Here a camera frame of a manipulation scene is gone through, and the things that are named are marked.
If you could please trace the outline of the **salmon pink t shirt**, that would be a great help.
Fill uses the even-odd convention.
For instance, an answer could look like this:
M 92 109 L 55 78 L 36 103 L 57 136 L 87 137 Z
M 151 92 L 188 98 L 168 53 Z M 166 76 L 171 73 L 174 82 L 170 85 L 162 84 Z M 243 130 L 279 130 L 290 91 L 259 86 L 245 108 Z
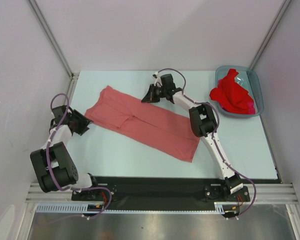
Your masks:
M 85 117 L 95 125 L 191 163 L 199 144 L 190 119 L 110 86 L 104 88 Z

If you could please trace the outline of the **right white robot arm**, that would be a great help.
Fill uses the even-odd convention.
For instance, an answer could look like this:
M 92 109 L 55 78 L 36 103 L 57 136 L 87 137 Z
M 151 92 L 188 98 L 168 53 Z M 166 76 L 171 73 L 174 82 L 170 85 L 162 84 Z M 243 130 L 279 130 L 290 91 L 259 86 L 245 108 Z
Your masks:
M 238 196 L 239 190 L 244 186 L 240 174 L 234 170 L 221 145 L 217 130 L 220 118 L 214 113 L 215 108 L 208 102 L 196 102 L 184 94 L 184 89 L 176 87 L 171 74 L 152 75 L 154 83 L 149 85 L 148 92 L 141 100 L 143 103 L 158 103 L 166 99 L 172 104 L 188 111 L 190 127 L 194 135 L 205 144 L 212 159 L 219 167 L 221 179 L 220 194 L 227 200 L 232 201 Z

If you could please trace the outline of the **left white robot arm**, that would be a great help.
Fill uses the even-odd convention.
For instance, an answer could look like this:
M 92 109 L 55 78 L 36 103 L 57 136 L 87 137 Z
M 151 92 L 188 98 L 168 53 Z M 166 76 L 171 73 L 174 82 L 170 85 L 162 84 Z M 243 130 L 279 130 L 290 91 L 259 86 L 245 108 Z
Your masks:
M 30 160 L 41 190 L 45 193 L 62 189 L 83 190 L 90 200 L 100 196 L 101 188 L 90 173 L 78 172 L 67 144 L 74 133 L 83 135 L 92 122 L 77 110 L 66 105 L 52 109 L 49 138 L 38 150 L 30 154 Z

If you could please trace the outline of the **bright red t shirt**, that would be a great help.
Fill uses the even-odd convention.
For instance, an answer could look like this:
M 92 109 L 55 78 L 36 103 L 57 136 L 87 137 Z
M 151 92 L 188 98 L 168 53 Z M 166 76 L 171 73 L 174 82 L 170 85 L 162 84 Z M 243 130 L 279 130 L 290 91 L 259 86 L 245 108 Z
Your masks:
M 210 99 L 218 102 L 227 112 L 235 114 L 247 114 L 247 103 L 254 102 L 248 91 L 235 82 L 238 72 L 231 68 L 210 91 Z

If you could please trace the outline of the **clear blue plastic bin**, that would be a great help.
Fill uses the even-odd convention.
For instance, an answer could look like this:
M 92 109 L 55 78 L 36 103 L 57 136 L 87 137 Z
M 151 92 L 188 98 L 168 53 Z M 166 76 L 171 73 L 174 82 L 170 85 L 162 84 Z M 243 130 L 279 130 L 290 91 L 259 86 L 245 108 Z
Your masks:
M 223 65 L 215 70 L 215 86 L 217 87 L 220 80 L 223 79 L 230 69 L 235 69 L 238 75 L 234 80 L 242 88 L 248 91 L 248 95 L 253 99 L 254 114 L 239 114 L 226 111 L 219 103 L 216 104 L 220 113 L 233 118 L 252 118 L 257 117 L 264 111 L 264 101 L 260 81 L 257 73 L 251 68 L 238 65 Z

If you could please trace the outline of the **magenta pink garment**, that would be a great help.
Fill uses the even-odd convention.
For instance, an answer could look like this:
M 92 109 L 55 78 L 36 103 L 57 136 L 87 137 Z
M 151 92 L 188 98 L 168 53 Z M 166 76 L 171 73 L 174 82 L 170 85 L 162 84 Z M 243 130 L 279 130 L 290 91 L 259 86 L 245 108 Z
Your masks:
M 247 115 L 254 115 L 256 113 L 254 102 L 247 103 Z

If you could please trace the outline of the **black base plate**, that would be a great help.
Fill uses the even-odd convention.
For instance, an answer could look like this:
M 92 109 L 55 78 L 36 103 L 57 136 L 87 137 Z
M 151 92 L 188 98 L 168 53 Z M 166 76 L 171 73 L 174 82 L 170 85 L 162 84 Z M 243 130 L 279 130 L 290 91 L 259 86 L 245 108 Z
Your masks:
M 217 178 L 93 176 L 95 187 L 105 189 L 72 193 L 76 202 L 111 201 L 109 210 L 207 211 L 215 202 L 248 203 L 253 191 L 247 186 L 228 194 Z

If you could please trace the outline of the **left aluminium corner post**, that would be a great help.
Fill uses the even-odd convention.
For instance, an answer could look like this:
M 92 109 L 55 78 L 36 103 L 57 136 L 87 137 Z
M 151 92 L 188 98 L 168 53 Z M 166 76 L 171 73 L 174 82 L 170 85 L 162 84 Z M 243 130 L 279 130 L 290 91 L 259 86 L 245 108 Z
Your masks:
M 42 29 L 44 35 L 46 36 L 52 50 L 54 51 L 57 59 L 59 60 L 63 70 L 65 71 L 66 75 L 72 79 L 74 76 L 73 71 L 46 19 L 44 16 L 38 2 L 36 0 L 26 0 L 29 8 L 31 9 L 34 17 L 36 18 L 40 28 Z

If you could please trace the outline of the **aluminium corner post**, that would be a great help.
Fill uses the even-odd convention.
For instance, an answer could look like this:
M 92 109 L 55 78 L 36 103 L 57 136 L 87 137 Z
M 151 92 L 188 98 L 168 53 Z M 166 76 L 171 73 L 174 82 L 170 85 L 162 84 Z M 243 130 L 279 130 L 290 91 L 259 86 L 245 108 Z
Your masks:
M 272 21 L 268 31 L 266 32 L 256 54 L 254 55 L 249 68 L 254 70 L 255 67 L 258 65 L 258 62 L 260 61 L 260 59 L 262 58 L 264 52 L 267 49 L 267 46 L 269 45 L 272 37 L 275 35 L 278 27 L 280 26 L 281 22 L 283 21 L 285 15 L 287 14 L 287 12 L 289 11 L 289 8 L 291 7 L 292 3 L 294 2 L 294 0 L 284 0 L 277 12 L 277 14 L 275 15 L 274 20 Z
M 73 71 L 46 19 L 44 16 L 38 2 L 36 0 L 26 0 L 29 8 L 31 9 L 34 17 L 36 18 L 40 28 L 42 29 L 44 35 L 46 36 L 52 50 L 54 51 L 57 59 L 59 60 L 63 70 L 65 71 L 66 75 L 72 79 L 74 76 Z

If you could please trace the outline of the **right aluminium corner post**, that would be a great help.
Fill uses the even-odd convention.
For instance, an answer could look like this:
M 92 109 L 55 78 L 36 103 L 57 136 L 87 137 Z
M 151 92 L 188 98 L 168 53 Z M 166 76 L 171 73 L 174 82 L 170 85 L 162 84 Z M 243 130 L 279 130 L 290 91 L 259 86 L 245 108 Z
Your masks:
M 283 21 L 285 15 L 287 14 L 287 12 L 289 11 L 289 8 L 291 7 L 292 3 L 294 2 L 294 0 L 284 0 L 277 12 L 277 14 L 275 15 L 274 20 L 272 21 L 268 31 L 266 32 L 256 54 L 254 55 L 249 68 L 254 70 L 255 67 L 258 65 L 258 62 L 260 61 L 260 59 L 262 58 L 264 52 L 267 49 L 267 46 L 269 45 L 272 37 L 275 35 L 278 27 L 280 26 L 281 22 Z

